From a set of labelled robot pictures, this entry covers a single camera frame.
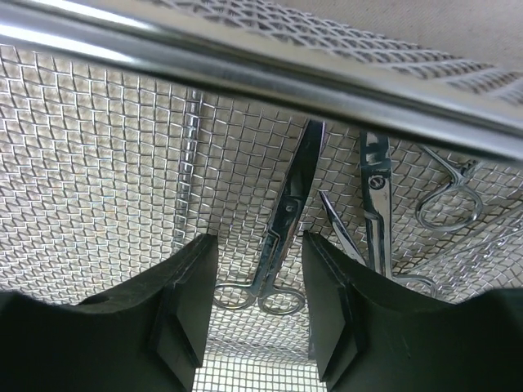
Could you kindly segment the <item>beige wrapping cloth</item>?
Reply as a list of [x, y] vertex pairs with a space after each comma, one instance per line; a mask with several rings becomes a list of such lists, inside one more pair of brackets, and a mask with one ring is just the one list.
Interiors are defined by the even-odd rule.
[[280, 1], [280, 5], [422, 47], [522, 70], [522, 1]]

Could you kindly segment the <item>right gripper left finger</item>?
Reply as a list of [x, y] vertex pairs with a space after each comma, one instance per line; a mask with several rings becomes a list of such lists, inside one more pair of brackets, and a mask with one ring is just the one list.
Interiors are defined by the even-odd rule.
[[77, 305], [2, 292], [2, 390], [192, 390], [203, 364], [217, 262], [217, 238], [201, 234]]

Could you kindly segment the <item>wire mesh instrument tray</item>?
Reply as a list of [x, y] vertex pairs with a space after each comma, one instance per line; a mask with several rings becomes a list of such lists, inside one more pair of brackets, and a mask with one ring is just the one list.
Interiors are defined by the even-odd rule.
[[[149, 1], [202, 19], [451, 87], [522, 112], [522, 68], [389, 38], [268, 1]], [[199, 233], [218, 237], [217, 282], [250, 283], [278, 185], [306, 117], [1, 43], [1, 290], [79, 303], [167, 259]], [[327, 122], [300, 230], [338, 247], [324, 191], [367, 256], [360, 133]], [[458, 303], [522, 288], [522, 168], [390, 139], [394, 274], [426, 276]], [[419, 224], [419, 200], [450, 180], [446, 160], [483, 211], [466, 227]], [[213, 307], [195, 391], [326, 391], [307, 358], [307, 309]]]

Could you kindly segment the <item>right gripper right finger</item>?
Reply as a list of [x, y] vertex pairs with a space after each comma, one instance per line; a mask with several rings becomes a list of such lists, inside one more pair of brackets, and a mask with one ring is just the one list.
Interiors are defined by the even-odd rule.
[[522, 291], [424, 296], [305, 232], [311, 341], [330, 391], [519, 391]]

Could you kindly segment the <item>steel scissors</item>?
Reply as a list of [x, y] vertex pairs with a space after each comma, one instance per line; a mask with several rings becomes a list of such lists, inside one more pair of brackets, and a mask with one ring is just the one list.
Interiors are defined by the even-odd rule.
[[[225, 282], [215, 286], [217, 292], [225, 289], [240, 290], [245, 293], [246, 301], [233, 305], [214, 298], [215, 306], [225, 310], [245, 310], [257, 304], [261, 311], [275, 316], [295, 314], [305, 306], [304, 294], [291, 287], [276, 287], [275, 279], [297, 232], [300, 217], [311, 191], [324, 131], [325, 122], [312, 119], [307, 121], [270, 215], [252, 281], [250, 283]], [[267, 304], [267, 300], [275, 295], [291, 296], [296, 301], [296, 305], [287, 310], [272, 309]]]

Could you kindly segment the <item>steel ring-handled clamp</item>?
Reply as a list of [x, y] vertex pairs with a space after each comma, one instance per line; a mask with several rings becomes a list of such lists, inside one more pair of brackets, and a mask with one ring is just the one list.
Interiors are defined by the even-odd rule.
[[437, 295], [429, 278], [412, 274], [393, 274], [392, 264], [392, 169], [390, 142], [386, 136], [360, 132], [360, 177], [366, 226], [368, 267], [397, 283], [420, 283], [430, 296]]

